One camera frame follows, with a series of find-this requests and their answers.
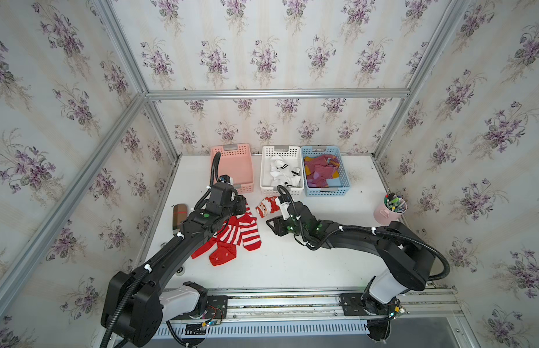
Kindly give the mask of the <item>red santa christmas sock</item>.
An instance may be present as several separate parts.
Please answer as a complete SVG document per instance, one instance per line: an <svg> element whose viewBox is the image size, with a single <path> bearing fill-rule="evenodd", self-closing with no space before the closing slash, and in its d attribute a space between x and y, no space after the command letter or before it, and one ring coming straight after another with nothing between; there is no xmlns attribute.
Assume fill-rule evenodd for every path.
<svg viewBox="0 0 539 348"><path fill-rule="evenodd" d="M277 196L265 197L257 206L256 213L261 218L268 218L270 215L281 211L280 200Z"/></svg>

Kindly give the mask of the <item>red white striped sock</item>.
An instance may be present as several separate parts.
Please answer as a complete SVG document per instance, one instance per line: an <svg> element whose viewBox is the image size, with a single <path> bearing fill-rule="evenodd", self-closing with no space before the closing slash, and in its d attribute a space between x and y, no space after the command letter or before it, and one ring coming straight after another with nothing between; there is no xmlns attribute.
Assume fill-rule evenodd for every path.
<svg viewBox="0 0 539 348"><path fill-rule="evenodd" d="M218 233L216 239L219 242L242 246L248 251L255 251L262 246L259 234L257 218L246 205L246 213L232 216L226 226Z"/></svg>

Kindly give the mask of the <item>white ankle sock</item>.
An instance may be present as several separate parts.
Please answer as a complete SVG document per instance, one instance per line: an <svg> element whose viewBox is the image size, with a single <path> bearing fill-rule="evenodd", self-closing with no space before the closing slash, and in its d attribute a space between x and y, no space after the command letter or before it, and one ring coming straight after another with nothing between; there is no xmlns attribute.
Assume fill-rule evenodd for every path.
<svg viewBox="0 0 539 348"><path fill-rule="evenodd" d="M289 164L279 156L270 159L271 186L291 186L293 184Z"/></svg>

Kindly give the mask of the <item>purple striped sock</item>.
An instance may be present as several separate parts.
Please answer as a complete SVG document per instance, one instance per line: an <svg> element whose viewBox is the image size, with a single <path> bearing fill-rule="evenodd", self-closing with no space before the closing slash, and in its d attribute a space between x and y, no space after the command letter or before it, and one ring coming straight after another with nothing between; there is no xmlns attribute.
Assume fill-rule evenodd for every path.
<svg viewBox="0 0 539 348"><path fill-rule="evenodd" d="M309 188L339 187L341 185L340 169L339 158L334 155L304 158L304 172Z"/></svg>

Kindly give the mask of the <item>white sock black stripes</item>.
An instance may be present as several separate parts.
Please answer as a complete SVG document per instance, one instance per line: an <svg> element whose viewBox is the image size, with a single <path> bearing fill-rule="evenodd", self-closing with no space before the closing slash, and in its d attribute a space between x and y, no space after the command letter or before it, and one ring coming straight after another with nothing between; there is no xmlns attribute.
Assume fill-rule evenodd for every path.
<svg viewBox="0 0 539 348"><path fill-rule="evenodd" d="M282 170L282 174L284 176L283 182L286 187L299 187L302 174L301 168L288 166Z"/></svg>

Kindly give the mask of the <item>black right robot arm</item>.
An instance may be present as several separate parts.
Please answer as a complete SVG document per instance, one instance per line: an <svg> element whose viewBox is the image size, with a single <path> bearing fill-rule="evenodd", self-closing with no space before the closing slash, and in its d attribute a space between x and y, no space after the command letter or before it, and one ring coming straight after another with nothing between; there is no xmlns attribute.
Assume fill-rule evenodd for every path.
<svg viewBox="0 0 539 348"><path fill-rule="evenodd" d="M428 282L444 279L451 271L442 253L401 222L363 227L319 220L305 204L294 200L286 187L279 185L277 192L282 216L267 222L275 235L290 234L313 252L350 249L379 256L384 261L387 270L372 277L355 302L369 316L394 318L401 310L399 295L423 291Z"/></svg>

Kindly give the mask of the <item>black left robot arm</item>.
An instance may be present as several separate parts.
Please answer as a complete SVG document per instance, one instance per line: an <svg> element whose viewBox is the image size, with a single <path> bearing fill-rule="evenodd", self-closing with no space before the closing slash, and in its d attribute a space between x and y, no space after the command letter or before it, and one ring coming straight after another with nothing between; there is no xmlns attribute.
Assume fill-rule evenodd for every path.
<svg viewBox="0 0 539 348"><path fill-rule="evenodd" d="M246 198L234 189L229 176L219 175L220 158L217 152L211 163L208 190L177 234L134 271L120 271L108 283L101 316L105 328L101 347L108 346L113 334L136 347L147 344L163 322L177 316L165 316L167 306L160 300L169 280L231 217L246 213Z"/></svg>

